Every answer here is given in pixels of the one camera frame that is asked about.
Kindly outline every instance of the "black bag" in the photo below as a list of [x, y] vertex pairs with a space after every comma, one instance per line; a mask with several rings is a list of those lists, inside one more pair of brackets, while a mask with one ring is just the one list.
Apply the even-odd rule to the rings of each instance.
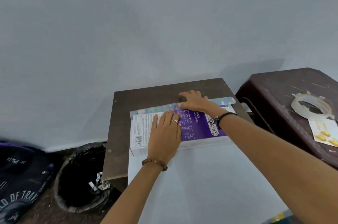
[[16, 223], [52, 180], [54, 164], [42, 150], [0, 142], [0, 224]]

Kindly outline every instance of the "tape roll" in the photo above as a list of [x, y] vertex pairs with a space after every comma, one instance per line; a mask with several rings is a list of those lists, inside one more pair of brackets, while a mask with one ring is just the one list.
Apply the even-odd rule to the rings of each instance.
[[[332, 115], [332, 108], [330, 105], [323, 101], [323, 99], [325, 99], [324, 97], [317, 98], [311, 95], [310, 92], [307, 92], [307, 94], [293, 94], [293, 96], [295, 96], [295, 99], [292, 101], [291, 107], [298, 115], [313, 121], [322, 121], [328, 117], [331, 117], [332, 119], [335, 118], [335, 116]], [[315, 107], [319, 108], [322, 114], [311, 112], [306, 106], [301, 105], [299, 103], [300, 101], [308, 102], [314, 105]]]

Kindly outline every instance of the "gray wall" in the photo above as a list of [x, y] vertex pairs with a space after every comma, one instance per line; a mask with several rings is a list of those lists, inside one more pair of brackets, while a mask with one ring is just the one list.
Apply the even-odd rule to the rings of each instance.
[[328, 57], [335, 62], [320, 68], [337, 77], [337, 7], [338, 0], [0, 0], [0, 136], [47, 150], [106, 140], [118, 90], [223, 77], [236, 91], [251, 73]]

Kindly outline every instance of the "beaded bracelet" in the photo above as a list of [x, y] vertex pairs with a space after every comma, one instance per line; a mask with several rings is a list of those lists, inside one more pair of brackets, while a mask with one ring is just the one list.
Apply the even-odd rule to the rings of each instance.
[[163, 172], [165, 172], [167, 169], [168, 169], [168, 166], [163, 162], [163, 161], [157, 161], [157, 160], [154, 160], [154, 159], [150, 159], [150, 158], [147, 158], [145, 160], [142, 161], [142, 166], [147, 163], [147, 162], [154, 162], [154, 163], [157, 163], [159, 164], [160, 166], [163, 167]]

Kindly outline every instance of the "wooden table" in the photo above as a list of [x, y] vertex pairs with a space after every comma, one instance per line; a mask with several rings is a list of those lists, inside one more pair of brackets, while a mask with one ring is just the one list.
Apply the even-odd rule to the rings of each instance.
[[178, 94], [189, 90], [199, 90], [203, 96], [208, 96], [210, 99], [234, 97], [236, 99], [236, 104], [233, 105], [235, 112], [240, 117], [252, 122], [222, 78], [115, 92], [104, 159], [104, 179], [111, 180], [111, 183], [120, 191], [127, 187], [130, 139], [129, 112], [182, 102], [182, 98], [179, 98]]

